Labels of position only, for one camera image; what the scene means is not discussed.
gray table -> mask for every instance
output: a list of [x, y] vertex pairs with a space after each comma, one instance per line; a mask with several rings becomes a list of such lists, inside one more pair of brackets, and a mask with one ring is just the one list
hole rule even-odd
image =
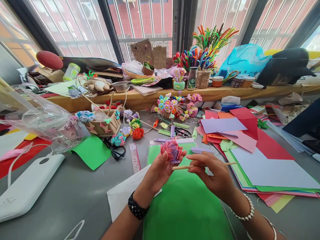
[[[140, 116], [151, 122], [154, 117], [150, 113], [140, 112]], [[266, 131], [278, 143], [280, 143], [297, 162], [313, 177], [320, 181], [320, 163], [309, 155], [298, 154], [282, 138], [271, 130]], [[65, 153], [65, 160], [42, 192], [41, 196], [25, 215], [0, 223], [1, 240], [64, 240], [76, 224], [82, 219], [85, 224], [77, 240], [99, 240], [111, 225], [111, 215], [106, 192], [121, 183], [133, 174], [129, 144], [137, 144], [138, 154], [142, 166], [146, 165], [147, 146], [149, 140], [160, 138], [156, 131], [150, 131], [143, 139], [135, 141], [130, 137], [126, 142], [127, 154], [120, 161], [109, 158], [98, 169], [92, 171], [80, 159], [77, 154]], [[205, 145], [198, 136], [196, 144], [198, 147], [215, 150], [221, 159], [223, 157], [213, 146]], [[40, 152], [33, 160], [43, 157], [49, 153], [49, 149]], [[24, 164], [12, 174], [12, 181], [33, 162]], [[0, 180], [0, 194], [7, 188], [7, 177]], [[320, 200], [307, 197], [295, 197], [289, 204], [276, 214], [264, 202], [259, 200], [257, 206], [256, 194], [248, 194], [256, 209], [271, 220], [288, 239], [319, 239], [320, 226]], [[225, 206], [226, 215], [232, 225], [237, 239], [247, 239], [246, 232], [241, 223], [232, 215]], [[142, 239], [142, 227], [137, 233], [136, 240]]]

blue plastic bag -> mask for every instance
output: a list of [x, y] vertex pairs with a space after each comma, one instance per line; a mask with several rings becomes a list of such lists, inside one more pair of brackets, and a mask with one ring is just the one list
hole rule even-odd
[[248, 74], [254, 77], [262, 71], [271, 57], [265, 56], [262, 47], [257, 44], [241, 45], [232, 50], [217, 75], [222, 76], [220, 74], [225, 74], [226, 71], [230, 73], [238, 70], [239, 74]]

origami lotus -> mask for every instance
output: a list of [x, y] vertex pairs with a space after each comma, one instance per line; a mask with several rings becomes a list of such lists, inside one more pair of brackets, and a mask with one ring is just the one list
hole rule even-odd
[[175, 140], [170, 141], [170, 142], [165, 142], [161, 146], [161, 154], [163, 154], [165, 151], [168, 153], [168, 157], [171, 160], [171, 163], [180, 163], [178, 159], [180, 158], [182, 154], [182, 149], [179, 148], [177, 142]]

ruler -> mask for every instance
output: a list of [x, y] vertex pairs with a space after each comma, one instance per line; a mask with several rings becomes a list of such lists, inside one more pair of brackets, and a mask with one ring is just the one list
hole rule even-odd
[[137, 145], [135, 143], [132, 143], [130, 144], [129, 147], [130, 147], [133, 174], [135, 174], [141, 170], [140, 160], [139, 160], [138, 151], [137, 151]]

hand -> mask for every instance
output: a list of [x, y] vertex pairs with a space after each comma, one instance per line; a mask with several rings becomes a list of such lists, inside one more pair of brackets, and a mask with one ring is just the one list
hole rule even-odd
[[[183, 151], [179, 161], [182, 161], [186, 154], [187, 152]], [[164, 154], [159, 153], [133, 194], [133, 199], [140, 207], [147, 208], [150, 205], [154, 195], [160, 191], [173, 173], [172, 167], [178, 165], [179, 163], [171, 163], [167, 152], [164, 152]]]
[[[194, 165], [188, 171], [197, 174], [214, 195], [230, 206], [238, 195], [238, 189], [233, 185], [228, 167], [208, 152], [188, 155], [187, 158], [192, 160], [190, 165]], [[214, 176], [206, 174], [205, 166]]]

